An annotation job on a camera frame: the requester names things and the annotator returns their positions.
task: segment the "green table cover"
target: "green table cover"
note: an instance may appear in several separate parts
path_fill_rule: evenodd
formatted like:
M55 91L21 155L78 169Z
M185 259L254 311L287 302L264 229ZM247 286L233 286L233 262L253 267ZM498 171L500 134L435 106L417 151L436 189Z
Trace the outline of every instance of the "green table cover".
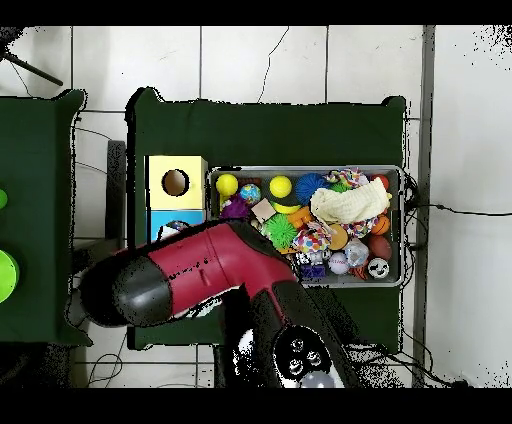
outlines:
M0 303L0 342L90 345L67 324L71 272L71 125L84 92L55 99L0 97L0 249L20 269Z
M228 104L207 100L164 102L139 89L127 105L128 154L135 155L128 190L128 241L145 242L144 156L202 156L227 165L402 165L403 97L381 105ZM361 342L398 350L400 288L331 289L351 314ZM218 312L133 330L134 346L222 343Z

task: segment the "baseball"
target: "baseball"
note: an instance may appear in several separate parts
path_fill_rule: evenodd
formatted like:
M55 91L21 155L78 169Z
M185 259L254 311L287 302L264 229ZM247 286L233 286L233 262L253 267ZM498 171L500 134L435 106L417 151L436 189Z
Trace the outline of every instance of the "baseball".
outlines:
M329 258L329 269L335 274L342 275L348 272L349 266L344 253L333 253Z

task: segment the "red ball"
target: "red ball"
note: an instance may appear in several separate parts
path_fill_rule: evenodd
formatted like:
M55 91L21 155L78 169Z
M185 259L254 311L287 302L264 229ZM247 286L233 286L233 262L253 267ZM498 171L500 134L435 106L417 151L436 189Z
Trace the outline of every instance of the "red ball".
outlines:
M368 249L370 249L370 252L372 252L377 258L382 258L386 261L391 259L391 245L389 244L389 241L387 241L386 237L371 235L368 238Z
M372 177L372 181L373 181L375 178L380 178L380 180L382 181L382 185L384 186L384 188L385 188L386 190L389 188L389 180L388 180L384 175L381 175L381 174L374 175L374 176Z

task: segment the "yellow ball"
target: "yellow ball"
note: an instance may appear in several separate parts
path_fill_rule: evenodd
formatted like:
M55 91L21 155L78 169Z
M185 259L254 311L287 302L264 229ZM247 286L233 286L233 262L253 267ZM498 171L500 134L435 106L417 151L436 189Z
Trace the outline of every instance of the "yellow ball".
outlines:
M288 177L279 175L270 181L270 192L277 198L286 197L292 191L292 182Z
M215 187L221 195L229 197L238 190L238 180L234 175L223 174L217 179Z

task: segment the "orange ball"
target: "orange ball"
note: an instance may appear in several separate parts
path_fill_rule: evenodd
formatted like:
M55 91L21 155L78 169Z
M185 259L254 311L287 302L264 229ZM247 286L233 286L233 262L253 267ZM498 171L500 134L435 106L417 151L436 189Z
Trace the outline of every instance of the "orange ball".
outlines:
M385 188L386 190L389 188L389 180L388 180L384 175L381 175L381 174L374 175L374 176L372 177L372 181L373 181L375 178L380 178L380 180L382 181L382 185L384 186L384 188Z
M371 232L372 234L381 236L389 230L390 226L391 222L389 221L389 218L386 215L379 215L379 221L372 227Z

